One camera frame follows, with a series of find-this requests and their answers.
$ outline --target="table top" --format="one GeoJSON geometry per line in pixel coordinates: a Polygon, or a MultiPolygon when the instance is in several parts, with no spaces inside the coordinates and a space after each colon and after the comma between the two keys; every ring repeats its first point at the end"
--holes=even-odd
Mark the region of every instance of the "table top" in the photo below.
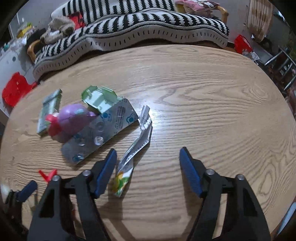
{"type": "MultiPolygon", "coordinates": [[[[246,176],[272,231],[296,195],[295,120],[281,93],[250,59],[230,51],[191,45],[157,45],[107,53],[54,75],[29,93],[11,113],[1,145],[1,182],[21,189],[31,179],[38,198],[46,183],[38,170],[58,169],[63,178],[78,175],[104,159],[110,148],[121,158],[139,134],[132,125],[76,168],[61,144],[36,134],[43,98],[63,91],[61,106],[81,103],[90,85],[107,86],[129,99],[137,113],[148,105],[151,143],[135,158],[122,198],[109,186],[96,204],[112,240],[185,240],[201,200],[181,173],[179,150],[220,175],[246,176]]],[[[221,230],[221,200],[216,235],[221,230]]],[[[23,208],[28,227],[30,200],[23,208]]]]}

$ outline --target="round table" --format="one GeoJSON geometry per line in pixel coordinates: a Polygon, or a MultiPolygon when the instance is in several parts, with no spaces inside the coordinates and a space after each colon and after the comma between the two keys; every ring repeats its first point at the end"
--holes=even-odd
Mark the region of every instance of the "round table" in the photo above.
{"type": "MultiPolygon", "coordinates": [[[[81,103],[90,85],[107,86],[131,102],[137,113],[148,105],[151,143],[134,159],[131,182],[122,198],[112,195],[113,173],[96,200],[112,240],[186,240],[201,200],[190,190],[179,165],[179,150],[220,175],[246,176],[272,231],[296,195],[295,120],[279,90],[250,59],[237,53],[191,45],[157,45],[107,53],[54,75],[14,108],[1,145],[1,182],[21,189],[46,183],[38,173],[58,169],[76,176],[104,159],[110,148],[120,159],[139,134],[129,126],[76,168],[65,161],[61,144],[36,134],[43,98],[61,88],[61,106],[81,103]]],[[[216,235],[223,222],[222,199],[216,235]]],[[[29,227],[30,201],[23,208],[29,227]]]]}

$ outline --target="metal screw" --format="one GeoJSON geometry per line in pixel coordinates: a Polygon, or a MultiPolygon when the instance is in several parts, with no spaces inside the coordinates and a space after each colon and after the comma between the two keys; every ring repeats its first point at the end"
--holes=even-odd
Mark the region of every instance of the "metal screw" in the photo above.
{"type": "Polygon", "coordinates": [[[91,174],[91,170],[84,170],[82,172],[82,175],[85,176],[85,177],[88,177],[90,174],[91,174]]]}
{"type": "Polygon", "coordinates": [[[54,176],[52,177],[52,180],[53,180],[54,182],[56,182],[56,181],[58,181],[60,178],[61,178],[61,177],[60,177],[59,175],[54,175],[54,176]]]}
{"type": "Polygon", "coordinates": [[[244,180],[244,175],[243,174],[238,174],[237,175],[238,180],[244,180]]]}
{"type": "Polygon", "coordinates": [[[207,169],[205,172],[208,175],[213,175],[215,173],[215,171],[213,169],[207,169]]]}

